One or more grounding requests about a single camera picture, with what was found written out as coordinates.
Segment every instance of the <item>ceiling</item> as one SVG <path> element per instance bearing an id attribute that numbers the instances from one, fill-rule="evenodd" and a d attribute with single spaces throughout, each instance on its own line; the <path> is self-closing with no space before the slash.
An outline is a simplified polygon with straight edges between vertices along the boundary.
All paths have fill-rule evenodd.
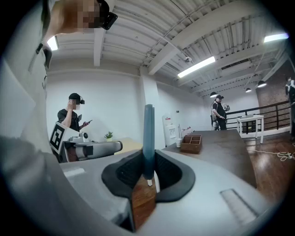
<path id="1" fill-rule="evenodd" d="M 94 58 L 137 67 L 200 96 L 256 85 L 281 61 L 283 41 L 263 44 L 282 32 L 268 12 L 241 0 L 109 0 L 118 15 L 104 33 L 58 35 L 53 59 Z M 190 56 L 191 62 L 185 62 Z M 216 62 L 179 79 L 177 74 L 214 56 Z"/>

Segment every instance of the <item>green plant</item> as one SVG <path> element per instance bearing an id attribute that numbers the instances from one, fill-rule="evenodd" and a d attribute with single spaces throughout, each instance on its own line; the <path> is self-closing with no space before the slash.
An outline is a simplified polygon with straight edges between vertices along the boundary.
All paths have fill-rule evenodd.
<path id="1" fill-rule="evenodd" d="M 108 132 L 106 135 L 105 135 L 105 138 L 111 138 L 112 137 L 112 132 Z"/>

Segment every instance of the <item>wooden floor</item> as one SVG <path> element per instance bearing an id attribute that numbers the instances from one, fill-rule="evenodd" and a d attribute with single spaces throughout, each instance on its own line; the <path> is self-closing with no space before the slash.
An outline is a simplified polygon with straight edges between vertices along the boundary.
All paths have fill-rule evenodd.
<path id="1" fill-rule="evenodd" d="M 289 182 L 295 171 L 295 159 L 281 161 L 276 154 L 258 153 L 266 152 L 295 152 L 295 147 L 289 141 L 289 133 L 265 136 L 263 144 L 260 138 L 247 138 L 244 142 L 248 151 L 257 182 L 257 190 L 269 201 L 276 202 L 283 198 Z M 155 208 L 156 189 L 154 185 L 148 186 L 141 177 L 136 184 L 133 195 L 133 215 L 136 229 L 139 229 Z"/>

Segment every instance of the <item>potted plant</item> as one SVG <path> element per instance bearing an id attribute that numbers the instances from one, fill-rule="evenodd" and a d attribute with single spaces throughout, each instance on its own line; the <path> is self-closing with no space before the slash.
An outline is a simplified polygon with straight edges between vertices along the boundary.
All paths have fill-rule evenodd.
<path id="1" fill-rule="evenodd" d="M 105 138 L 106 138 L 106 141 L 107 141 L 107 142 L 111 142 L 111 141 L 112 141 L 112 132 L 108 132 L 108 133 L 105 135 Z"/>

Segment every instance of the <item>security camera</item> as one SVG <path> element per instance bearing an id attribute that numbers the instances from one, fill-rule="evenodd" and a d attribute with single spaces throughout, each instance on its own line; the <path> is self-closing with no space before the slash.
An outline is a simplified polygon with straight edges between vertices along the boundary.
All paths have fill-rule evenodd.
<path id="1" fill-rule="evenodd" d="M 186 57 L 184 60 L 184 62 L 186 62 L 186 63 L 191 62 L 191 61 L 192 61 L 192 59 L 190 57 Z"/>

